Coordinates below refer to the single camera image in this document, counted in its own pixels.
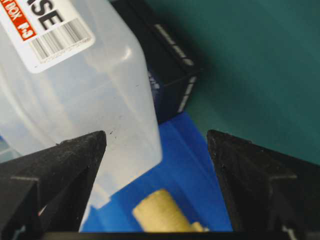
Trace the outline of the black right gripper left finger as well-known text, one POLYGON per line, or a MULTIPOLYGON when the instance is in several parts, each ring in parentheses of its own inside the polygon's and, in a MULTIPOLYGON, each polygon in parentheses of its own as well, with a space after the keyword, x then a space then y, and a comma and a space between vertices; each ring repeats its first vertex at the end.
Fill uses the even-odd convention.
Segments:
POLYGON ((0 165, 0 237, 79 230, 107 147, 102 130, 0 165))

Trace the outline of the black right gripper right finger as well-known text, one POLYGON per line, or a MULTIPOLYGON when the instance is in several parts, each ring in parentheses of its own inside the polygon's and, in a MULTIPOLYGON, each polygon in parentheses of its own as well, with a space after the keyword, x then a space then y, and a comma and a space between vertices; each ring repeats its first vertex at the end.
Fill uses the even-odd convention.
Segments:
POLYGON ((319 239, 317 164, 213 129, 207 144, 232 226, 228 239, 319 239))

